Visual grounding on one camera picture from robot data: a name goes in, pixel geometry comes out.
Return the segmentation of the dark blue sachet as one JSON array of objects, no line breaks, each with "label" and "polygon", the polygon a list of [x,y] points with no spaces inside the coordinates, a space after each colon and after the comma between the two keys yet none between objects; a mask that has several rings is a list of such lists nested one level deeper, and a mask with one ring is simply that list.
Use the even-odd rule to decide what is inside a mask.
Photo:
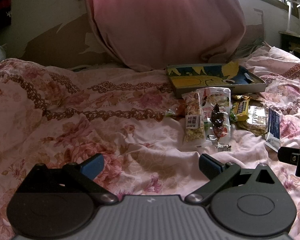
[{"label": "dark blue sachet", "polygon": [[281,147],[280,140],[280,121],[281,115],[272,108],[268,109],[268,133],[266,135],[265,145],[275,152]]}]

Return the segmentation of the white noodle food pouch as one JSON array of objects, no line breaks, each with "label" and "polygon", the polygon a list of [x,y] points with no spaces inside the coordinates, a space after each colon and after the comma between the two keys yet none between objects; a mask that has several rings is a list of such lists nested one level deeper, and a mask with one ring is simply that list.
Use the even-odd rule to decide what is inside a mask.
[{"label": "white noodle food pouch", "polygon": [[222,87],[198,90],[201,98],[206,139],[214,145],[226,145],[231,138],[231,91]]}]

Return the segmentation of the dark red dried snack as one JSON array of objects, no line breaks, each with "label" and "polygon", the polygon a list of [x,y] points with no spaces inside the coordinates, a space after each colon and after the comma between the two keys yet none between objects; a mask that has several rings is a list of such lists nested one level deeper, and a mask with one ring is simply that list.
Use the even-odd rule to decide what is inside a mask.
[{"label": "dark red dried snack", "polygon": [[223,137],[224,132],[224,114],[220,110],[220,105],[217,103],[212,109],[210,118],[212,129],[217,138]]}]

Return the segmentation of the puffed rice cake packet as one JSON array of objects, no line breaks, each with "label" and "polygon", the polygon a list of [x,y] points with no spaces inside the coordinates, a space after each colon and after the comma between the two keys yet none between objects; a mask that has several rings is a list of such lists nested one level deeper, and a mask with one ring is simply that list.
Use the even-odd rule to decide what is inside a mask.
[{"label": "puffed rice cake packet", "polygon": [[263,107],[249,106],[248,118],[243,122],[243,127],[254,135],[264,135],[268,132],[267,113]]}]

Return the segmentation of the yellow biscuit packet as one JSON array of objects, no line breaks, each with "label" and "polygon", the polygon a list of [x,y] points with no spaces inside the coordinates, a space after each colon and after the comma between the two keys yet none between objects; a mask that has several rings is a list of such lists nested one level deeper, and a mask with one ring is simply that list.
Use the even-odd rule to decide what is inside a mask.
[{"label": "yellow biscuit packet", "polygon": [[234,113],[234,121],[245,121],[249,115],[249,102],[250,100],[235,101],[232,106],[232,112]]}]

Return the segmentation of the clear nut snack packet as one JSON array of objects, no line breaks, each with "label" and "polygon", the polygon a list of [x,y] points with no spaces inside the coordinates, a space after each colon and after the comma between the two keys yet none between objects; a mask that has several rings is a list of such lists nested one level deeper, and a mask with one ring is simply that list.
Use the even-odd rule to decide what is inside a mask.
[{"label": "clear nut snack packet", "polygon": [[201,148],[206,143],[201,98],[198,91],[183,95],[185,100],[184,146]]}]

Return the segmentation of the brown headboard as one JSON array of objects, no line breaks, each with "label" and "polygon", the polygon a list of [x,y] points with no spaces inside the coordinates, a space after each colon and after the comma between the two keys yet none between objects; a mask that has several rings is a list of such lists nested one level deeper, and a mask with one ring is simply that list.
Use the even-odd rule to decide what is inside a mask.
[{"label": "brown headboard", "polygon": [[113,62],[93,34],[87,14],[59,24],[27,43],[24,61],[65,69]]}]

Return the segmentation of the dark bedside table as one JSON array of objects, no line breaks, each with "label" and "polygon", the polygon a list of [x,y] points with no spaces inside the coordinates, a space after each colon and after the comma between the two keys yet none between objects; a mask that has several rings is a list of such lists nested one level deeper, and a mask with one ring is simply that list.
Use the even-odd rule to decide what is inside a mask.
[{"label": "dark bedside table", "polygon": [[280,31],[280,48],[300,59],[300,35]]}]

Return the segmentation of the gold foil snack wrapper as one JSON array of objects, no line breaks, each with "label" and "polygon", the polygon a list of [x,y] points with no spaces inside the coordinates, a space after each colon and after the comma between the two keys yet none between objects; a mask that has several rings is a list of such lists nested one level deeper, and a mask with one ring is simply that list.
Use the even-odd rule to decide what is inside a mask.
[{"label": "gold foil snack wrapper", "polygon": [[232,103],[251,101],[251,100],[253,100],[253,98],[250,95],[232,95],[231,96]]}]

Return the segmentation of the white desk lamp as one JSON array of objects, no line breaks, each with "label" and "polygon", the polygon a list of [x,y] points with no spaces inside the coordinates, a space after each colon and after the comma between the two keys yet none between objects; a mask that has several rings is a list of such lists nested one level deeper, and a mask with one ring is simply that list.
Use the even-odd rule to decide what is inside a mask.
[{"label": "white desk lamp", "polygon": [[287,20],[286,32],[293,34],[294,32],[291,31],[291,29],[290,29],[291,16],[292,16],[292,7],[293,7],[293,5],[296,5],[296,8],[300,9],[300,2],[294,1],[294,0],[287,0],[287,3],[288,3],[289,8],[288,8],[288,20]]}]

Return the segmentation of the grey tray yellow lining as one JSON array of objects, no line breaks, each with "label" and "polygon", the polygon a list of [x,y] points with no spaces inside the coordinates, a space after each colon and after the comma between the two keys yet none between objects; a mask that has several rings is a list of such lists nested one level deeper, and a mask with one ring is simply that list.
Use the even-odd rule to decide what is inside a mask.
[{"label": "grey tray yellow lining", "polygon": [[233,94],[261,93],[266,82],[238,62],[227,64],[186,64],[168,66],[167,76],[177,98],[185,93],[207,88],[223,87]]}]

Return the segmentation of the large pink pillow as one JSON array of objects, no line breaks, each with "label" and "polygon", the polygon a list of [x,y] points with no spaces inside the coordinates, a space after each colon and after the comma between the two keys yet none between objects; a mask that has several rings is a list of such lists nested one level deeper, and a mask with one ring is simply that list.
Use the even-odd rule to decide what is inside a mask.
[{"label": "large pink pillow", "polygon": [[139,72],[225,63],[245,34],[239,0],[85,0],[102,48]]}]

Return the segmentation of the floral pink bedsheet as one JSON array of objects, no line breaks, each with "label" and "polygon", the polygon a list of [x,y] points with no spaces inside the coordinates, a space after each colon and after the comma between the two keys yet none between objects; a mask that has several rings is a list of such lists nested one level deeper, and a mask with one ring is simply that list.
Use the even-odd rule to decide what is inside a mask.
[{"label": "floral pink bedsheet", "polygon": [[[283,146],[300,148],[300,59],[264,46],[240,60],[266,82],[253,95],[281,115]],[[138,73],[116,65],[73,72],[34,62],[0,62],[0,239],[11,239],[7,204],[36,163],[59,168],[102,153],[105,166],[94,180],[124,194],[186,196],[207,182],[197,152],[181,152],[185,119],[166,116],[180,104],[164,70]],[[264,139],[233,129],[231,152],[207,152],[246,168],[260,162],[282,181],[297,207],[290,235],[300,239],[300,178],[278,161]]]}]

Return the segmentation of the green snack stick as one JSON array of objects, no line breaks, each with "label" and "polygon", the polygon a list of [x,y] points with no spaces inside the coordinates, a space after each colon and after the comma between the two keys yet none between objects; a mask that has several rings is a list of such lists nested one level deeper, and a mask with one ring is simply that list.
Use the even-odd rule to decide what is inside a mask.
[{"label": "green snack stick", "polygon": [[184,116],[185,109],[181,107],[169,108],[165,111],[165,116]]}]

